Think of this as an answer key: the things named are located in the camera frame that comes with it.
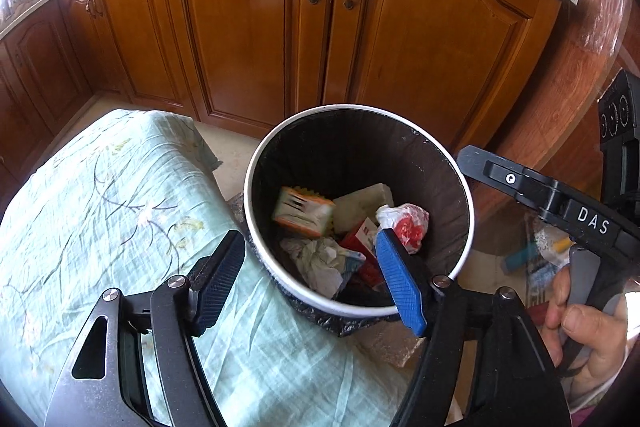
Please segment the person's right hand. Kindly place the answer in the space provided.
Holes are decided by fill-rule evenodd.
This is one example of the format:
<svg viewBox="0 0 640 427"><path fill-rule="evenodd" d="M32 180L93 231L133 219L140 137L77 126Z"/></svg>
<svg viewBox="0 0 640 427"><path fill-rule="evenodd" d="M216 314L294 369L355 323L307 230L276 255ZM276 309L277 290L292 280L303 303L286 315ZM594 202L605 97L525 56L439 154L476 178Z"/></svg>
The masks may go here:
<svg viewBox="0 0 640 427"><path fill-rule="evenodd" d="M569 305L571 289L570 266L565 265L553 279L540 335L555 366L563 360L561 333L591 349L587 362L570 379L565 392L570 409L579 410L611 387L627 360L631 340L625 296L620 297L611 315L579 303Z"/></svg>

